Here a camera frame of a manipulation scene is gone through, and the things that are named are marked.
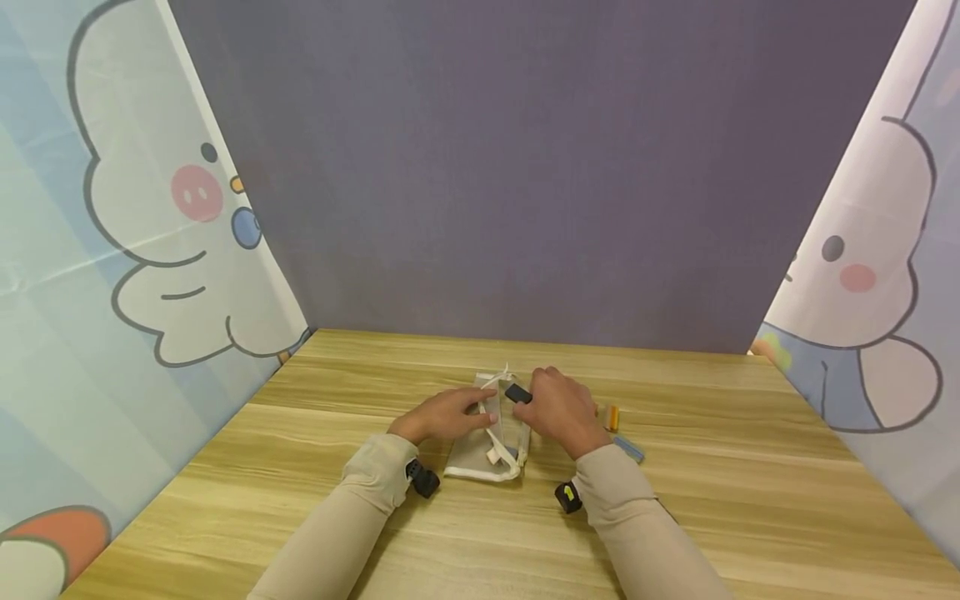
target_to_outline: clear pouch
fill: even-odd
[[[513,383],[518,383],[516,377],[506,369],[476,374],[474,387],[495,388],[497,394],[479,402],[472,411],[496,414],[499,419],[453,444],[444,475],[499,482],[516,479],[523,472],[530,450],[530,427],[514,417],[513,402],[504,396]]]

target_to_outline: blue circle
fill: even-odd
[[[256,220],[256,215],[246,206],[240,206],[233,212],[230,223],[233,226],[233,237],[241,248],[253,250],[263,239],[263,233],[260,232],[260,224]]]

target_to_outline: black eye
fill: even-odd
[[[204,156],[204,160],[207,162],[217,161],[217,149],[213,147],[213,144],[207,142],[201,144],[200,154]]]
[[[845,244],[843,243],[843,238],[839,235],[831,235],[827,238],[827,241],[824,242],[823,248],[820,250],[820,254],[824,256],[826,262],[833,262],[837,258],[843,255],[843,249]]]

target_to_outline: wrist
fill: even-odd
[[[391,423],[387,429],[387,433],[399,436],[413,445],[422,444],[427,437],[424,433],[423,426],[417,419],[412,418],[410,414],[401,415],[394,419],[394,422]]]
[[[564,451],[566,451],[567,456],[574,461],[590,454],[590,452],[597,448],[612,443],[613,440],[611,440],[610,434],[598,423],[584,425],[572,432],[571,435],[566,436],[564,440],[561,440],[561,446],[564,448]]]

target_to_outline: left hand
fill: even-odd
[[[467,410],[480,400],[496,396],[496,389],[460,388],[447,390],[423,401],[406,415],[397,417],[387,433],[420,445],[427,438],[456,440],[476,429],[496,423],[497,415],[468,415]]]

